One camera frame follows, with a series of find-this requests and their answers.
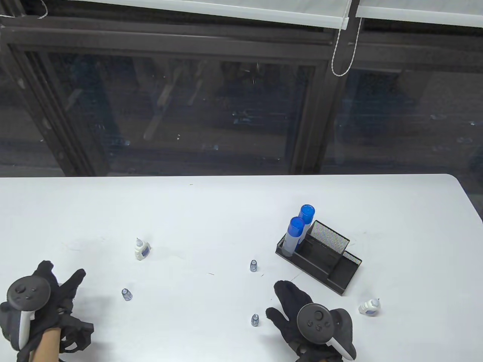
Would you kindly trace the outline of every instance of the bottle label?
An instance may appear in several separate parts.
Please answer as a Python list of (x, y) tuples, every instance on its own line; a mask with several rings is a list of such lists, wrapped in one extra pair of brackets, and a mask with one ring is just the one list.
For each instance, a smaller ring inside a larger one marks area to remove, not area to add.
[(149, 254), (149, 247), (147, 247), (146, 249), (144, 249), (141, 253), (142, 257), (145, 258), (146, 256), (148, 256)]

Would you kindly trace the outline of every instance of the black mesh desk organizer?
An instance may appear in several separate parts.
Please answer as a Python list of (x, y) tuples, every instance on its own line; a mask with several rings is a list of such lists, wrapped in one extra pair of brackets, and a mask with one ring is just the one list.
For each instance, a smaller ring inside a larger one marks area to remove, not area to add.
[(362, 260), (345, 251), (349, 239), (315, 221), (292, 256), (282, 253), (284, 238), (275, 251), (296, 267), (342, 295)]

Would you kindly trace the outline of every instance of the blind cord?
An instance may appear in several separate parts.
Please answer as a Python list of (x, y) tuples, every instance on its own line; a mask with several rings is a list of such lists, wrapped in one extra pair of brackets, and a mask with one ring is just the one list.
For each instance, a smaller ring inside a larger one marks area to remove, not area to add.
[[(39, 16), (39, 19), (43, 19), (47, 15), (49, 15), (49, 9), (47, 9), (47, 5), (45, 4), (45, 2), (43, 0), (40, 0), (40, 1), (42, 2), (43, 7), (45, 8), (45, 14), (42, 15), (42, 16)], [(10, 19), (15, 19), (16, 18), (16, 16), (10, 16), (10, 15), (4, 15), (4, 14), (0, 14), (0, 17), (8, 17)]]
[(336, 77), (343, 77), (350, 70), (350, 68), (352, 66), (352, 63), (354, 62), (355, 49), (357, 48), (357, 41), (359, 40), (359, 31), (361, 30), (362, 18), (360, 18), (360, 20), (359, 20), (359, 27), (357, 28), (357, 36), (355, 37), (354, 52), (352, 53), (351, 64), (349, 64), (349, 67), (347, 68), (347, 70), (344, 73), (337, 74), (335, 72), (335, 70), (334, 70), (335, 52), (337, 51), (337, 46), (339, 45), (339, 38), (341, 37), (342, 24), (344, 23), (345, 15), (347, 13), (347, 10), (349, 9), (349, 4), (350, 3), (351, 3), (351, 0), (348, 0), (347, 1), (347, 5), (345, 6), (344, 16), (343, 16), (342, 21), (341, 21), (341, 27), (339, 28), (339, 33), (337, 34), (337, 41), (335, 42), (334, 54), (332, 54), (332, 61), (330, 62), (330, 69), (332, 70), (332, 74), (334, 74)]

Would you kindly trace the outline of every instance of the black glove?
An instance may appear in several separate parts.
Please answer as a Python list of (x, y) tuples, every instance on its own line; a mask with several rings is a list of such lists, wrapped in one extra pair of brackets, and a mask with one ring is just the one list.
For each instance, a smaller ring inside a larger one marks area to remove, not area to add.
[(302, 336), (297, 326), (297, 315), (302, 307), (308, 303), (312, 303), (312, 298), (306, 292), (301, 291), (290, 281), (279, 280), (273, 286), (285, 314), (284, 315), (275, 308), (268, 308), (266, 311), (267, 318), (270, 319), (275, 327), (282, 333), (285, 342), (297, 353), (299, 362), (319, 362), (327, 360), (328, 362), (342, 361), (342, 356), (333, 347), (327, 345), (316, 345), (309, 342)]
[[(17, 361), (19, 362), (28, 361), (30, 352), (37, 349), (42, 339), (42, 335), (47, 329), (62, 329), (61, 338), (65, 337), (67, 339), (67, 341), (61, 342), (59, 346), (59, 352), (62, 353), (64, 352), (65, 347), (68, 346), (68, 342), (72, 344), (72, 335), (82, 334), (82, 328), (85, 327), (86, 324), (89, 324), (83, 323), (70, 316), (73, 306), (72, 300), (77, 293), (79, 284), (81, 284), (85, 277), (85, 271), (83, 269), (77, 270), (69, 280), (59, 286), (57, 278), (52, 273), (53, 267), (54, 265), (50, 261), (43, 261), (33, 273), (33, 275), (37, 275), (48, 281), (51, 292), (47, 304), (35, 312), (35, 319), (30, 323), (28, 343), (17, 354)], [(2, 304), (2, 309), (4, 311), (7, 311), (8, 308), (11, 308), (8, 303), (7, 305), (5, 305), (5, 303)], [(81, 344), (83, 348), (87, 347), (90, 344), (90, 334), (92, 334), (92, 332), (88, 333), (87, 337), (84, 333), (81, 337), (81, 341), (77, 344)]]

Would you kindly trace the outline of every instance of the blue cap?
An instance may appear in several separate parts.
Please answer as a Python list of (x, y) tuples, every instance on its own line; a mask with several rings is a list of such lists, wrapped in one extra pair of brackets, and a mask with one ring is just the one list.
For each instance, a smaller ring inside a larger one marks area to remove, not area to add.
[(288, 225), (288, 234), (292, 237), (299, 237), (302, 235), (303, 227), (305, 223), (303, 222), (302, 218), (296, 216), (290, 220), (290, 224)]
[(314, 214), (315, 214), (315, 209), (313, 208), (312, 205), (304, 205), (300, 208), (298, 217), (302, 218), (303, 222), (306, 225), (310, 225), (312, 223)]

